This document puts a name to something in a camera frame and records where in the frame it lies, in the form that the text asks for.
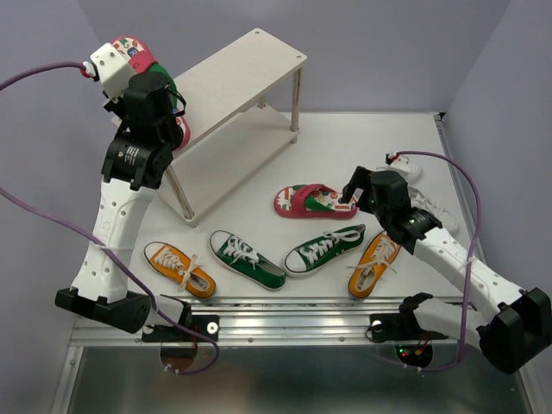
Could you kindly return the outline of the green sneaker one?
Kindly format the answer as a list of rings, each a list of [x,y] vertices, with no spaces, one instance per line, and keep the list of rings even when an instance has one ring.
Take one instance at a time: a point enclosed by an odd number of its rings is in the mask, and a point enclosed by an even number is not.
[[[285,272],[239,236],[216,230],[210,235],[209,246],[216,260],[231,272],[268,291],[284,287],[287,279]]]
[[[365,224],[323,232],[293,248],[284,258],[285,272],[293,278],[305,278],[331,261],[357,249],[366,233]]]

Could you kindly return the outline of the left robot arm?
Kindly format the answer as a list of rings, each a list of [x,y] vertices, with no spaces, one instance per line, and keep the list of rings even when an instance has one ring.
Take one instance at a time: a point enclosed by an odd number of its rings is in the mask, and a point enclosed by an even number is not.
[[[136,333],[153,323],[172,339],[187,336],[203,342],[210,338],[191,329],[191,307],[177,302],[165,314],[159,299],[129,270],[135,241],[148,206],[173,161],[173,150],[183,140],[173,107],[178,93],[160,72],[133,75],[122,93],[122,123],[108,147],[101,169],[102,183],[97,218],[87,237],[82,267],[71,285],[57,291],[57,307],[87,319]]]

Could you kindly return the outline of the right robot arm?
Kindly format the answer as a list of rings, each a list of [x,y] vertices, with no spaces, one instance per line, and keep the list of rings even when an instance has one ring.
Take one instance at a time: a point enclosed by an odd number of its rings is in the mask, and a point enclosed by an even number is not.
[[[412,206],[406,181],[393,171],[357,167],[345,193],[376,217],[384,234],[430,266],[462,293],[449,304],[420,292],[398,311],[372,317],[375,342],[406,341],[426,333],[479,350],[492,366],[512,374],[551,345],[551,299],[526,290],[474,257],[430,212]]]

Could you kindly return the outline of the pink slipper one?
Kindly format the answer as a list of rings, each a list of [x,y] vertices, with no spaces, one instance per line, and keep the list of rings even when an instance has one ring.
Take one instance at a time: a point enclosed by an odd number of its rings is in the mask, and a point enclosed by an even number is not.
[[[167,69],[154,57],[144,41],[130,36],[119,36],[110,42],[117,52],[133,67],[136,73],[159,72],[169,78],[173,112],[178,113],[185,106],[176,97],[177,87]]]
[[[342,194],[323,184],[291,185],[280,190],[273,200],[275,212],[290,219],[353,218],[358,207],[356,200],[341,201]]]

